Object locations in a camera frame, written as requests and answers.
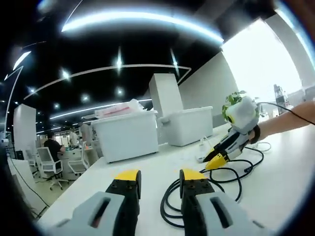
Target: potted plant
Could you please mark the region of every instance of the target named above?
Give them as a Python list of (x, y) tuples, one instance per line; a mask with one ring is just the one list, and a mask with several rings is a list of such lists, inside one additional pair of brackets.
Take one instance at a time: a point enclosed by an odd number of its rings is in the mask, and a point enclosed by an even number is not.
[[(226, 110), (227, 108), (229, 108), (230, 106), (233, 106), (234, 104), (241, 102), (242, 98), (245, 96), (246, 92), (244, 90), (241, 90), (239, 92), (234, 92), (232, 94), (230, 94), (229, 96), (226, 97), (225, 101), (227, 104), (224, 104), (222, 106), (222, 115), (225, 119), (225, 121), (227, 120), (227, 116), (226, 116)], [(259, 109), (258, 107), (256, 108), (256, 115), (259, 116)]]

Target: white storage box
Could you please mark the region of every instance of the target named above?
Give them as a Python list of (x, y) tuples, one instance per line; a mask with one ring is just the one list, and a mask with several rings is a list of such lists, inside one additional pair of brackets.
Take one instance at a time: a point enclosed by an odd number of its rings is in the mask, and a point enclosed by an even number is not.
[(169, 145), (184, 146), (213, 134), (212, 107), (183, 110), (160, 118)]
[(107, 162), (158, 151), (155, 111), (131, 113), (92, 122)]

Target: human arm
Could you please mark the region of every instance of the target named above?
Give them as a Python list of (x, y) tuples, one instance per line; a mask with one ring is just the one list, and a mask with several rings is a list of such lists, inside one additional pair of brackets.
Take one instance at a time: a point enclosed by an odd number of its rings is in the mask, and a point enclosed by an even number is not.
[(61, 151), (61, 152), (65, 152), (65, 147), (64, 147), (64, 145), (61, 146), (60, 151)]
[[(315, 123), (315, 102), (303, 102), (300, 105), (294, 107), (292, 111), (299, 116)], [(297, 129), (306, 126), (308, 123), (305, 120), (300, 119), (291, 112), (286, 112), (278, 117), (266, 120), (258, 124), (260, 128), (259, 140), (265, 139), (269, 135), (286, 132), (292, 129)], [(250, 133), (250, 140), (254, 137), (254, 132)]]
[(55, 141), (55, 146), (56, 146), (57, 150), (59, 150), (61, 152), (65, 152), (64, 145), (60, 145), (57, 141)]

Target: black cable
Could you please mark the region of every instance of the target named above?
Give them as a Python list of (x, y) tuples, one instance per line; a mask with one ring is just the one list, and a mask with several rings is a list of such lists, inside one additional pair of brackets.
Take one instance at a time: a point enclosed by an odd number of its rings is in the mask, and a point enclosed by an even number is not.
[(36, 194), (36, 195), (43, 201), (43, 203), (45, 203), (45, 205), (46, 205), (47, 207), (50, 207), (50, 206), (38, 195), (38, 193), (36, 193), (36, 192), (26, 183), (26, 181), (23, 179), (21, 173), (19, 172), (18, 168), (16, 168), (16, 166), (14, 165), (14, 162), (13, 162), (12, 158), (10, 158), (10, 159), (11, 159), (11, 162), (12, 162), (12, 164), (13, 164), (13, 166), (14, 166), (16, 172), (19, 174), (19, 176), (21, 177), (21, 179), (23, 180), (23, 182), (26, 184), (26, 186), (27, 186), (34, 194)]
[(313, 122), (311, 122), (311, 121), (309, 121), (309, 120), (307, 120), (307, 119), (305, 119), (305, 118), (299, 116), (298, 114), (296, 114), (295, 112), (291, 111), (290, 109), (288, 109), (288, 108), (286, 108), (286, 107), (283, 107), (283, 106), (280, 106), (280, 105), (278, 105), (278, 104), (276, 104), (276, 103), (272, 103), (272, 102), (258, 102), (258, 103), (257, 103), (257, 106), (258, 106), (259, 104), (269, 104), (269, 105), (273, 105), (273, 106), (276, 106), (276, 107), (280, 107), (280, 108), (282, 108), (282, 109), (284, 109), (284, 110), (286, 110), (286, 111), (288, 111), (288, 112), (291, 112), (291, 113), (294, 114), (296, 117), (299, 117), (300, 119), (302, 119), (302, 120), (304, 120), (304, 121), (306, 121), (306, 122), (308, 122), (308, 123), (310, 123), (310, 124), (312, 124), (312, 125), (315, 125), (315, 123), (313, 123)]
[[(238, 173), (234, 169), (227, 168), (227, 167), (221, 167), (221, 168), (218, 168), (218, 169), (215, 169), (215, 170), (205, 170), (205, 169), (203, 169), (203, 170), (200, 171), (202, 174), (204, 174), (206, 172), (210, 172), (210, 178), (208, 178), (207, 180), (210, 183), (216, 185), (222, 192), (224, 192), (224, 189), (222, 188), (220, 183), (230, 183), (230, 182), (237, 181), (238, 185), (239, 185), (239, 193), (238, 193), (235, 201), (238, 201), (241, 198), (241, 196), (242, 196), (241, 179), (246, 177), (247, 175), (249, 175), (252, 172), (252, 170), (254, 169), (254, 167), (259, 165), (264, 159), (264, 154), (261, 151), (259, 151), (257, 149), (250, 148), (250, 147), (245, 147), (245, 148), (259, 152), (261, 154), (261, 159), (255, 164), (253, 164), (252, 162), (250, 162), (248, 160), (231, 160), (230, 162), (241, 162), (241, 161), (243, 161), (243, 162), (249, 163), (250, 166), (244, 169), (244, 174), (243, 175), (239, 176)], [(223, 180), (223, 181), (215, 180), (215, 179), (212, 178), (212, 171), (216, 171), (216, 170), (229, 170), (229, 171), (232, 171), (235, 174), (236, 178), (229, 179), (229, 180)], [(177, 208), (173, 207), (168, 201), (168, 198), (171, 195), (171, 193), (174, 192), (179, 187), (180, 187), (180, 183), (179, 183), (179, 179), (177, 179), (167, 188), (167, 190), (166, 190), (166, 192), (165, 192), (165, 194), (164, 194), (164, 196), (162, 198), (161, 204), (160, 204), (160, 214), (161, 214), (161, 217), (163, 218), (163, 220), (166, 223), (170, 224), (171, 226), (183, 229), (184, 228), (183, 225), (178, 225), (178, 224), (176, 224), (174, 222), (171, 222), (169, 219), (167, 219), (167, 217), (168, 218), (173, 218), (173, 219), (182, 219), (183, 216), (182, 215), (170, 215), (170, 214), (165, 212), (165, 208), (164, 208), (164, 205), (167, 205), (170, 209), (172, 209), (172, 210), (174, 210), (176, 212), (181, 212), (180, 209), (177, 209)]]

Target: green leaves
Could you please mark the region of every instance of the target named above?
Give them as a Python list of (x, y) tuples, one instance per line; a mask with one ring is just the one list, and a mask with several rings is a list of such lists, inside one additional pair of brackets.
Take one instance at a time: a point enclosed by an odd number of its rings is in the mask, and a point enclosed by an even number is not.
[(226, 116), (225, 112), (226, 112), (227, 108), (229, 108), (229, 107), (230, 107), (230, 105), (223, 105), (222, 106), (222, 115), (223, 115), (225, 120), (227, 120), (227, 116)]
[(227, 104), (222, 106), (222, 115), (226, 121), (227, 121), (227, 115), (225, 114), (225, 112), (226, 112), (227, 108), (229, 108), (230, 106), (233, 106), (234, 104), (236, 104), (238, 102), (241, 102), (242, 101), (241, 94), (245, 94), (245, 93), (246, 92), (244, 90), (242, 90), (240, 92), (234, 92), (225, 98), (225, 101)]

